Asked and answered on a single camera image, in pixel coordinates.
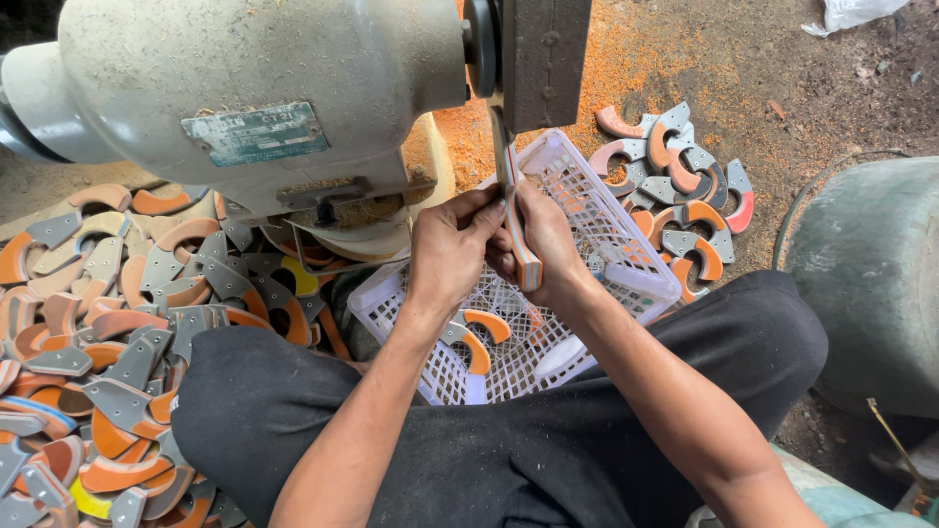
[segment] bench grinder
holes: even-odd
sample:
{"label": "bench grinder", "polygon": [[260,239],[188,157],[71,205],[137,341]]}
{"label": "bench grinder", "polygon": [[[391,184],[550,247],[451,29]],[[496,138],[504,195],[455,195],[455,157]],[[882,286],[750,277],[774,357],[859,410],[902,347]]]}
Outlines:
{"label": "bench grinder", "polygon": [[0,142],[45,163],[130,160],[211,187],[249,225],[383,256],[407,243],[407,215],[351,228],[334,208],[436,186],[401,147],[420,115],[466,102],[468,78],[502,98],[510,134],[574,123],[590,8],[69,0],[58,41],[0,58]]}

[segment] green barrel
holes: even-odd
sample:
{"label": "green barrel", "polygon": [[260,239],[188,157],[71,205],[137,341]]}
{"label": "green barrel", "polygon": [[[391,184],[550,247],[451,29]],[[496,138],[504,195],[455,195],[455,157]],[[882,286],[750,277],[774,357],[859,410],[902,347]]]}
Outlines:
{"label": "green barrel", "polygon": [[939,157],[837,173],[806,206],[785,270],[828,333],[825,398],[939,418]]}

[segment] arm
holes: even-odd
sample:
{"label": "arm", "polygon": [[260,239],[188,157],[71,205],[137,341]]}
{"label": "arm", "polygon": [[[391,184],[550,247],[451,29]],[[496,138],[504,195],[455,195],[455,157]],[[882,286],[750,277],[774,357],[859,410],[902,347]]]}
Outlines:
{"label": "arm", "polygon": [[[526,240],[545,263],[535,303],[550,307],[607,372],[655,444],[729,527],[824,526],[795,492],[769,444],[720,388],[669,352],[583,265],[563,213],[533,186],[518,187]],[[487,255],[512,280],[498,232]]]}
{"label": "arm", "polygon": [[270,526],[364,526],[368,521],[430,351],[479,280],[486,241],[502,223],[505,207],[504,200],[495,199],[498,192],[498,187],[471,191],[421,212],[414,226],[408,295],[394,330],[290,472]]}

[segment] plastic bag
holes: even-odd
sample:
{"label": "plastic bag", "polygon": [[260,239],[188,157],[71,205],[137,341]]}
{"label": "plastic bag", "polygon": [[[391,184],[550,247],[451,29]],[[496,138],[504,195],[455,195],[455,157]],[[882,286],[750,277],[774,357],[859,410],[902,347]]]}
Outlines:
{"label": "plastic bag", "polygon": [[802,24],[802,29],[816,37],[827,37],[839,29],[855,27],[892,14],[909,0],[824,0],[824,27],[819,23]]}

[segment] man's right hand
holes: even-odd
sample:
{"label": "man's right hand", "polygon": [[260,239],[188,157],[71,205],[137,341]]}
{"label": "man's right hand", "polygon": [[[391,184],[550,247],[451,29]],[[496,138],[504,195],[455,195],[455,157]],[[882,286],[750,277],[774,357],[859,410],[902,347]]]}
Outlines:
{"label": "man's right hand", "polygon": [[[516,203],[525,221],[525,241],[543,264],[541,287],[527,293],[529,301],[558,311],[558,301],[573,293],[571,287],[589,278],[596,283],[574,247],[567,217],[554,200],[542,194],[527,179],[516,187]],[[516,259],[512,237],[500,228],[486,246],[486,262],[511,284],[516,283]]]}

